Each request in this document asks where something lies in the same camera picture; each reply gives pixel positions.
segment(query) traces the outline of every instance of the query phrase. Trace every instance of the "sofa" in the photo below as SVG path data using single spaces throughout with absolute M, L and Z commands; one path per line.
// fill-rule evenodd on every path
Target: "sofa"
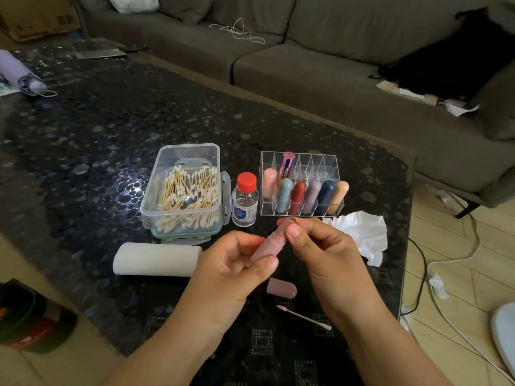
M 461 11 L 488 6 L 515 33 L 508 27 L 515 12 L 504 4 L 159 1 L 160 10 L 148 14 L 119 14 L 108 0 L 78 0 L 77 9 L 91 37 L 147 44 L 168 62 L 415 150 L 417 177 L 467 200 L 467 211 L 515 196 L 515 61 L 472 100 L 479 110 L 460 117 L 381 91 L 369 78 L 378 65 L 447 38 L 460 27 Z M 233 26 L 240 17 L 265 44 L 209 27 Z

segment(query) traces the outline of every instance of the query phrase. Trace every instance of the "used cotton swab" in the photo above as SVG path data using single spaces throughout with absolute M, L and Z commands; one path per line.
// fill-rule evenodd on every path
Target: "used cotton swab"
M 333 327 L 332 327 L 331 325 L 328 325 L 328 324 L 322 324 L 321 322 L 318 322 L 318 321 L 312 320 L 311 318 L 304 317 L 304 316 L 300 315 L 299 313 L 296 313 L 295 311 L 291 311 L 291 310 L 289 310 L 286 306 L 283 306 L 283 305 L 277 305 L 277 307 L 278 307 L 280 310 L 282 310 L 282 311 L 287 311 L 288 313 L 294 314 L 294 315 L 296 315 L 297 317 L 304 318 L 304 319 L 305 319 L 305 320 L 307 320 L 307 321 L 311 321 L 313 324 L 317 324 L 318 326 L 321 326 L 322 328 L 327 329 L 328 331 L 330 331 L 331 329 L 333 329 Z

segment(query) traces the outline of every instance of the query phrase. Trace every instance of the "white roll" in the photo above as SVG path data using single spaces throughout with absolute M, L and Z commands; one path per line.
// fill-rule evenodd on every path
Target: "white roll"
M 191 276 L 200 246 L 126 242 L 113 260 L 116 275 Z

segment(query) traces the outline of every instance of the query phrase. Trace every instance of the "pebble pattern tabletop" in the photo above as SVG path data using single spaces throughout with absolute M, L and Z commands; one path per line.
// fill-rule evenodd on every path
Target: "pebble pattern tabletop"
M 140 346 L 174 311 L 187 284 L 112 272 L 122 243 L 157 242 L 143 228 L 139 208 L 158 150 L 168 144 L 219 145 L 232 188 L 240 172 L 258 172 L 263 150 L 336 154 L 340 178 L 350 184 L 342 214 L 364 210 L 387 223 L 383 264 L 369 271 L 398 317 L 412 155 L 280 105 L 230 95 L 223 84 L 214 90 L 131 58 L 69 55 L 111 47 L 86 41 L 14 53 L 59 96 L 0 98 L 0 198 L 3 234 L 115 347 L 129 355 Z M 235 228 L 230 222 L 219 235 Z M 274 228 L 274 217 L 258 216 L 246 231 L 266 237 Z M 290 246 L 280 253 L 274 277 L 294 282 L 297 297 L 283 300 L 258 287 L 192 384 L 361 384 L 338 330 L 276 309 L 285 305 L 330 323 Z

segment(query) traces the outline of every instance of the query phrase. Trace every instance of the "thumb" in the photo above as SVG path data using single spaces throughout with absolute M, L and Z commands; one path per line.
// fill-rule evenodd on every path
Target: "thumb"
M 293 223 L 286 228 L 286 236 L 297 256 L 304 261 L 307 266 L 316 266 L 322 260 L 324 251 L 302 230 Z
M 268 279 L 277 269 L 278 265 L 279 259 L 277 256 L 268 256 L 259 260 L 248 269 L 241 271 L 237 275 L 237 279 L 241 286 L 244 287 L 245 295 L 249 295 L 258 285 Z

